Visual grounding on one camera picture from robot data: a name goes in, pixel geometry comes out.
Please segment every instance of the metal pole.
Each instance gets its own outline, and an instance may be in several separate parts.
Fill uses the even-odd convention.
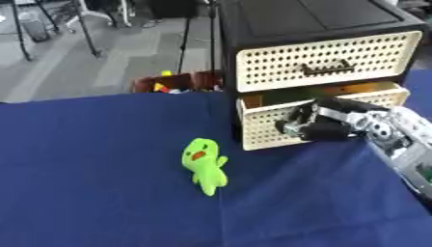
[[[214,19],[216,18],[216,10],[214,0],[209,1],[210,10],[210,65],[211,65],[211,77],[212,80],[215,80],[215,38],[214,38]]]
[[[51,17],[51,15],[48,13],[48,11],[45,9],[45,7],[40,2],[40,0],[35,0],[35,3],[36,3],[36,5],[38,5],[40,10],[43,12],[43,14],[45,14],[45,16],[48,18],[49,22],[51,22],[52,26],[54,27],[54,32],[56,32],[56,34],[60,34],[59,26],[57,26],[56,22]]]
[[[180,47],[181,53],[180,53],[180,61],[178,63],[177,73],[181,73],[181,69],[183,67],[184,52],[186,50],[187,39],[189,37],[190,25],[191,25],[191,18],[187,17],[186,22],[185,22],[185,26],[184,26],[183,42],[182,42],[181,47]]]
[[[89,30],[87,29],[86,23],[84,22],[84,18],[81,14],[81,11],[79,10],[78,3],[76,2],[77,0],[71,0],[71,1],[72,1],[73,8],[76,11],[76,15],[78,16],[78,21],[81,24],[81,27],[83,29],[84,37],[86,38],[87,44],[89,45],[89,48],[90,48],[92,54],[96,58],[99,58],[101,55],[101,52],[99,50],[97,50],[95,48],[95,45],[93,44],[92,38],[90,37],[90,34],[89,34]]]
[[[32,61],[32,57],[28,53],[25,48],[24,38],[22,37],[22,29],[21,24],[18,19],[18,7],[16,6],[15,0],[11,0],[12,12],[13,12],[13,21],[15,23],[16,32],[18,33],[19,46],[21,47],[22,54],[27,61]]]

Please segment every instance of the green plush toy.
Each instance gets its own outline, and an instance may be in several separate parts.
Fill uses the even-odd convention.
[[[202,192],[211,197],[217,187],[224,187],[228,178],[221,167],[228,161],[226,156],[219,157],[218,144],[209,139],[197,138],[184,150],[181,157],[183,166],[192,172],[192,181],[201,185]]]

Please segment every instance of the floor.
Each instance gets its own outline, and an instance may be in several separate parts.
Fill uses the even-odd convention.
[[[9,7],[0,7],[0,14],[7,17],[0,23],[0,34],[13,32]],[[132,79],[176,70],[184,19],[164,20],[146,29],[139,21],[132,28],[118,29],[99,19],[87,21],[96,46],[103,51],[101,59],[92,56],[79,28],[76,34],[65,31],[43,43],[27,39],[37,58],[31,63],[22,59],[16,35],[0,35],[0,101],[122,94]],[[205,16],[192,22],[184,71],[209,68],[208,26]],[[421,50],[414,69],[432,69],[432,47]]]

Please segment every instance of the blue tablecloth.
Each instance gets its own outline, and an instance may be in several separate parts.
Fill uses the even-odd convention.
[[[432,116],[431,71],[408,106]],[[243,151],[223,94],[0,106],[0,246],[430,246],[432,219],[362,140]],[[206,197],[194,138],[229,157]]]

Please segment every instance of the beige drawer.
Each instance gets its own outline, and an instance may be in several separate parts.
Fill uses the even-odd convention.
[[[316,88],[319,88],[319,91],[325,94],[333,94],[334,96],[386,107],[402,105],[409,95],[408,90],[392,82],[360,85],[359,92],[366,93],[355,93],[356,91],[352,90],[354,87],[357,86]],[[266,97],[266,94],[271,93],[254,93],[252,96],[243,96],[237,100],[237,113],[242,125],[243,149],[252,151],[303,143],[299,138],[282,135],[276,129],[275,121],[282,119],[295,106],[310,102],[310,100],[297,100],[286,103],[265,102],[263,98]],[[286,98],[293,98],[293,96],[296,97],[297,95],[297,93],[292,92],[291,96],[286,96]]]
[[[236,55],[237,90],[247,93],[397,76],[407,68],[421,36],[420,31],[410,31],[242,50]]]

